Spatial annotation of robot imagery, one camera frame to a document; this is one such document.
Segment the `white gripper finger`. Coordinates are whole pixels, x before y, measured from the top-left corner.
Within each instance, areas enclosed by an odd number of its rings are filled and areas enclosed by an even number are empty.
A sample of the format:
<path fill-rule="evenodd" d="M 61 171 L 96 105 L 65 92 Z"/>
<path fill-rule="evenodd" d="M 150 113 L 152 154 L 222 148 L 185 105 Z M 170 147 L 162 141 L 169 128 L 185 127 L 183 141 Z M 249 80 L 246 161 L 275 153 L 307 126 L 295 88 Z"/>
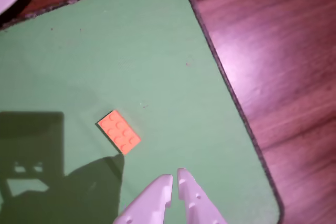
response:
<path fill-rule="evenodd" d="M 192 174 L 185 168 L 177 170 L 178 197 L 184 201 L 186 223 L 227 224 Z"/>
<path fill-rule="evenodd" d="M 166 208 L 171 205 L 173 175 L 163 174 L 151 182 L 114 223 L 163 224 Z"/>

